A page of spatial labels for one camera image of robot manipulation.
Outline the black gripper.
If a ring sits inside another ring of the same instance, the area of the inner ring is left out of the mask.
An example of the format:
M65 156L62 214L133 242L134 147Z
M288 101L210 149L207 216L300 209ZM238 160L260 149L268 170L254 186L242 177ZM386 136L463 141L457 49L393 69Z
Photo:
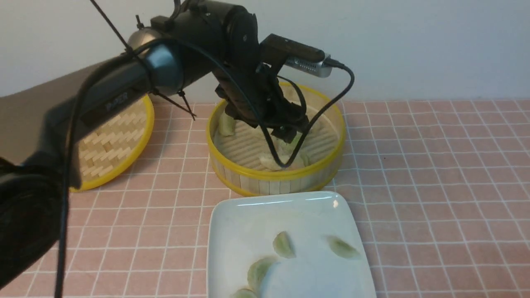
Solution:
M218 80L216 94L227 101L226 113L236 120L255 128L261 120L271 135L284 143L304 142L310 133L305 97L293 81L285 79L295 91L299 104L284 96L278 76L271 67L259 63L255 70L225 66L229 75L221 69L214 70Z

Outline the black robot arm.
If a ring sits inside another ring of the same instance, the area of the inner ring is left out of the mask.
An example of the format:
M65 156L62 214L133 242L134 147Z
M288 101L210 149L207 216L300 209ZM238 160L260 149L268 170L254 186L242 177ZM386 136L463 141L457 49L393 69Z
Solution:
M117 57L1 98L1 287L59 242L64 279L71 188L81 185L78 143L148 93L172 96L213 73L228 115L291 142L309 125L306 104L286 100L285 58L258 41L257 18L215 0L175 2L170 17L139 26Z

